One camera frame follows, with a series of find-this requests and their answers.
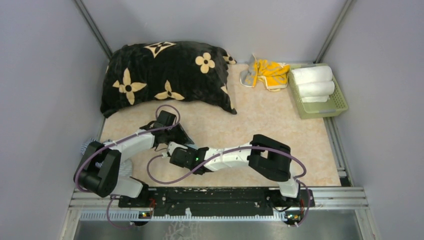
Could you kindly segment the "yellow grey towel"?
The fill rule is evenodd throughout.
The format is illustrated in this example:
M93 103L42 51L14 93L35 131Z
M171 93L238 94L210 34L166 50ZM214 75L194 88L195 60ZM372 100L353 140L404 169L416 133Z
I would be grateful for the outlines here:
M254 88L261 82L266 90L278 92L288 86L289 70L290 65L287 63L257 58L252 54L248 61L248 68L239 75L239 81L249 88Z

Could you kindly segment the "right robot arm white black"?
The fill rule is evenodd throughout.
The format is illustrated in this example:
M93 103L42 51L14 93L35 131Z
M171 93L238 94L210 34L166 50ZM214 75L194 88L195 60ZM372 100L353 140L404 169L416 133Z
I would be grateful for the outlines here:
M250 167L278 184L281 199L287 206L295 206L302 197L300 185L291 173L290 146L262 134L255 134L248 143L228 148L194 148L170 142L167 155L171 164L189 169L196 175Z

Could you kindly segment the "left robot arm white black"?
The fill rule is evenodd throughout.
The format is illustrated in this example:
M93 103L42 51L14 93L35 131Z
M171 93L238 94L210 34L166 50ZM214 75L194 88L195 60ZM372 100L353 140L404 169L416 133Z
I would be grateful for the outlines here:
M82 192L91 192L104 198L107 196L129 197L138 207L149 203L150 193L144 190L145 183L119 173L121 164L132 156L158 145L173 142L191 146L181 124L180 114L162 110L156 112L156 120L142 126L135 133L117 141L91 142L82 156L73 180Z

